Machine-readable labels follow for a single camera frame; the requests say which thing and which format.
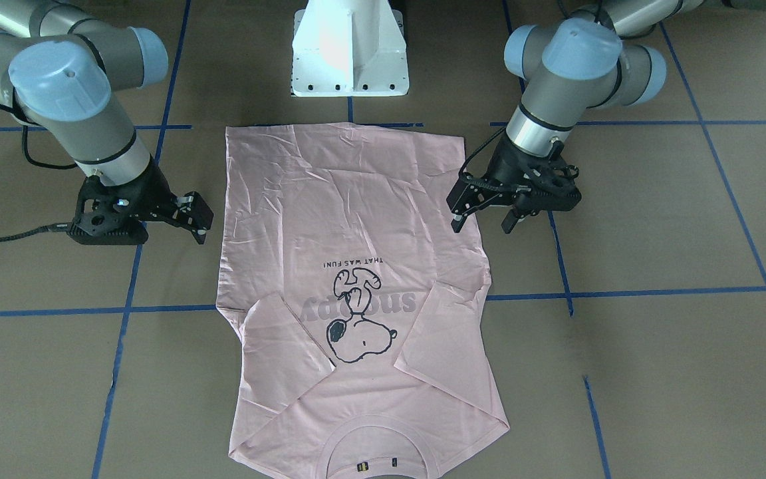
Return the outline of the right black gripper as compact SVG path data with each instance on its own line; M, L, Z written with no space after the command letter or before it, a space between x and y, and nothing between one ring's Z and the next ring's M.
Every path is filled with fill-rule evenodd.
M143 222L166 222L191 232L203 245L213 217L198 192L176 196L164 173L149 163L145 172L121 186L106 187L98 176L86 178L67 234L82 245L142 245L148 240Z

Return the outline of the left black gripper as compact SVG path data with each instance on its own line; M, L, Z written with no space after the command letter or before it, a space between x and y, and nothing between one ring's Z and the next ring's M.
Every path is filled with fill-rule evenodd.
M516 225L529 215L541 210L572 210L582 194L575 185L578 168L567 164L562 157L565 143L549 142L549 154L534 156L513 144L505 130L498 130L499 139L486 173L481 177L466 172L464 166L447 197L453 213L451 228L459 233L471 215L487 206L511 206L501 229L510 234Z

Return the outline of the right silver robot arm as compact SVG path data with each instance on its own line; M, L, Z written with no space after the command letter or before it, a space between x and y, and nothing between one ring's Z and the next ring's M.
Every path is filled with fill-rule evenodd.
M46 128L86 176L73 221L36 233L142 245L145 222L165 222L204 243L212 210L197 192L170 190L115 97L167 73L167 49L149 29L116 28L60 1L0 1L0 110Z

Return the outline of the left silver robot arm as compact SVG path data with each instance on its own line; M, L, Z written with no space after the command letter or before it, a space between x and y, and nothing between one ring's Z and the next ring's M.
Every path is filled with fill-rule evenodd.
M697 8L697 1L601 1L551 25L523 25L504 50L507 70L526 81L519 105L497 140L486 173L461 169L447 197L453 230L489 206L507 206L502 228L543 210L567 212L581 193L578 169L563 148L590 108L633 106L654 98L666 81L666 62L655 49L626 46L624 37L662 19Z

